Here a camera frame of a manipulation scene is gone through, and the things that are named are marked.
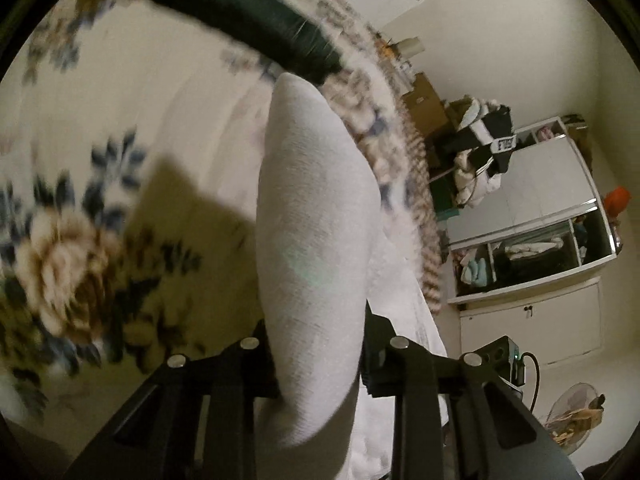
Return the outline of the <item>white pants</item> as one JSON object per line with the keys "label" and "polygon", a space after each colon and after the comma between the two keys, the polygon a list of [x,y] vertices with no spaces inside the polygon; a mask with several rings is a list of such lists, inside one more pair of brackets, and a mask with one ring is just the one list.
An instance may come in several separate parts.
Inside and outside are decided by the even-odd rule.
{"label": "white pants", "polygon": [[413,268],[382,227],[372,170],[308,81],[274,87],[259,176],[259,298],[280,398],[256,410],[262,479],[377,479],[394,402],[360,382],[364,318],[446,351]]}

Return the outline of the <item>white wardrobe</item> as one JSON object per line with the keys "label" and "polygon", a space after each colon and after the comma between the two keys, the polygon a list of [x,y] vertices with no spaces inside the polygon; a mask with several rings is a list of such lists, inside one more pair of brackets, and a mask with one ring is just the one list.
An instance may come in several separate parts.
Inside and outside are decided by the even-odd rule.
{"label": "white wardrobe", "polygon": [[447,220],[447,301],[470,352],[508,336],[541,364],[602,347],[600,270],[614,236],[578,116],[516,130],[500,188]]}

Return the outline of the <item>clothes pile on chair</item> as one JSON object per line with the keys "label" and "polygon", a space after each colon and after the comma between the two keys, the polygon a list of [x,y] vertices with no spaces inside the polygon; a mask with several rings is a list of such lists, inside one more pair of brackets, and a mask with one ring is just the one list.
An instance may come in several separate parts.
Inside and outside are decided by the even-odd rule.
{"label": "clothes pile on chair", "polygon": [[442,103],[451,128],[433,141],[439,167],[459,208],[474,208],[498,190],[516,148],[510,107],[469,96]]}

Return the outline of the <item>floral bed blanket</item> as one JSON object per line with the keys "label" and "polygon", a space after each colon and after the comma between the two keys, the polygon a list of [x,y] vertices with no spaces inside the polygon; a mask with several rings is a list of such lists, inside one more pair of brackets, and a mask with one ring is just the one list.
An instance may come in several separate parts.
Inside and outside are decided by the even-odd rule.
{"label": "floral bed blanket", "polygon": [[1,411],[98,416],[259,318],[257,181],[279,66],[151,0],[58,0],[1,84]]}

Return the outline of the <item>brown cardboard box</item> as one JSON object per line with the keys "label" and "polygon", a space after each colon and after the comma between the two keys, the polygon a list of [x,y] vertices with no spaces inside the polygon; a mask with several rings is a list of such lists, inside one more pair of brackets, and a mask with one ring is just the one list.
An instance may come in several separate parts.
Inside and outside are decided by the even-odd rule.
{"label": "brown cardboard box", "polygon": [[440,136],[452,129],[445,107],[424,73],[416,73],[412,89],[402,96],[402,100],[416,130],[424,139]]}

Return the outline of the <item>folded dark jeans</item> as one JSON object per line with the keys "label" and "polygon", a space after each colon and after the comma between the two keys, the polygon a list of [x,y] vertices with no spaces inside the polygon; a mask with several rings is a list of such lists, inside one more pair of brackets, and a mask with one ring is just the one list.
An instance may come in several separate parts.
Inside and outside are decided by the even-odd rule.
{"label": "folded dark jeans", "polygon": [[343,69],[322,30],[282,0],[152,1],[224,32],[313,84]]}

